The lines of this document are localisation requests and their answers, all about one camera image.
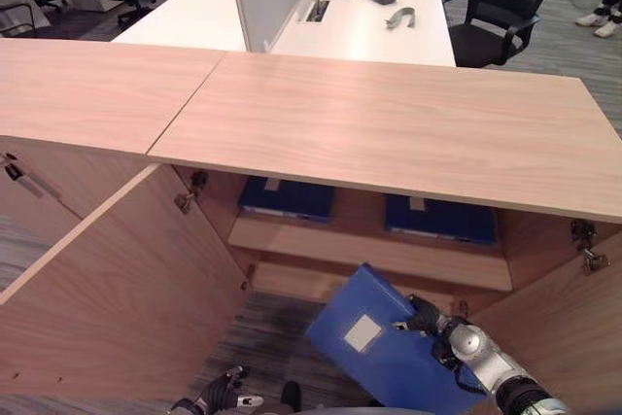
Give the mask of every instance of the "gray carpet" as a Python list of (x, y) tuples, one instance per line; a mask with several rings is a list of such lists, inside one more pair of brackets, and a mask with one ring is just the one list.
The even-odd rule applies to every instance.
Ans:
[[(540, 9), (542, 21), (536, 27), (532, 44), (503, 68), (581, 78), (622, 134), (622, 32), (603, 40), (595, 38), (592, 30), (572, 23), (576, 17), (589, 13), (598, 2), (545, 0)], [(123, 9), (126, 7), (118, 7), (106, 14), (70, 11), (64, 14), (65, 17), (52, 14), (51, 20), (72, 39), (110, 41), (120, 33), (116, 16)], [(464, 12), (464, 1), (447, 6), (452, 23), (460, 22)], [(45, 250), (36, 239), (14, 230), (8, 222), (0, 222), (0, 226), (3, 226), (0, 275), (15, 273)], [(318, 305), (300, 300), (253, 294), (212, 358), (190, 385), (188, 394), (180, 397), (196, 394), (222, 371), (242, 363), (252, 368), (246, 385), (248, 389), (268, 401), (276, 401), (283, 383), (295, 379), (302, 385), (306, 408), (318, 404), (354, 406), (366, 403), (368, 395), (317, 355), (302, 337), (319, 310)], [(0, 415), (155, 414), (164, 413), (170, 402), (3, 396), (0, 397)]]

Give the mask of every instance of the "white sneaker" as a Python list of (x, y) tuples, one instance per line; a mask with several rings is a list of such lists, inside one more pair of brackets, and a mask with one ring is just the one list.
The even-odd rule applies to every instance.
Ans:
[(590, 14), (585, 17), (577, 18), (574, 23), (579, 26), (604, 26), (609, 19), (609, 15)]
[(610, 19), (604, 26), (594, 31), (594, 36), (598, 36), (599, 38), (608, 38), (609, 36), (613, 36), (615, 34), (615, 31), (619, 26), (620, 25), (618, 23)]

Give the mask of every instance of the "open cabinet door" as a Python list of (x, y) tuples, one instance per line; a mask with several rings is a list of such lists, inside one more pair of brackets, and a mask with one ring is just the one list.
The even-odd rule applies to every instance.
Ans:
[(595, 250), (609, 267), (575, 258), (472, 317), (573, 413), (622, 408), (622, 233)]
[(172, 167), (153, 164), (0, 294), (0, 392), (179, 398), (245, 277)]

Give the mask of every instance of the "blue folder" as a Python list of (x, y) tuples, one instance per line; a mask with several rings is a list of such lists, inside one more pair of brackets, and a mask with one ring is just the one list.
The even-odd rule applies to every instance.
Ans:
[(481, 245), (496, 243), (495, 215), (491, 208), (435, 199), (426, 199), (423, 205), (424, 209), (411, 209), (408, 196), (387, 194), (386, 229)]
[[(437, 415), (460, 414), (484, 396), (456, 385), (454, 373), (432, 357), (431, 337), (392, 328), (391, 323), (407, 321), (414, 314), (408, 300), (364, 264), (306, 335), (318, 351), (383, 405)], [(380, 328), (375, 336), (373, 325)], [(354, 339), (353, 328), (361, 331)], [(461, 380), (478, 387), (466, 367)]]
[(240, 196), (239, 205), (245, 211), (307, 219), (320, 223), (330, 220), (334, 187), (306, 184), (289, 180), (249, 177)]

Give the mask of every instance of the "cabinet shelf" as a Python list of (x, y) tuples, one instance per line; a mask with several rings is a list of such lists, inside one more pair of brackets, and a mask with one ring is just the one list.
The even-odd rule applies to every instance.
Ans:
[(241, 214), (228, 242), (264, 252), (339, 264), (367, 262), (380, 270), (452, 284), (509, 292), (499, 247), (384, 230), (384, 197), (338, 189), (328, 225), (260, 214)]

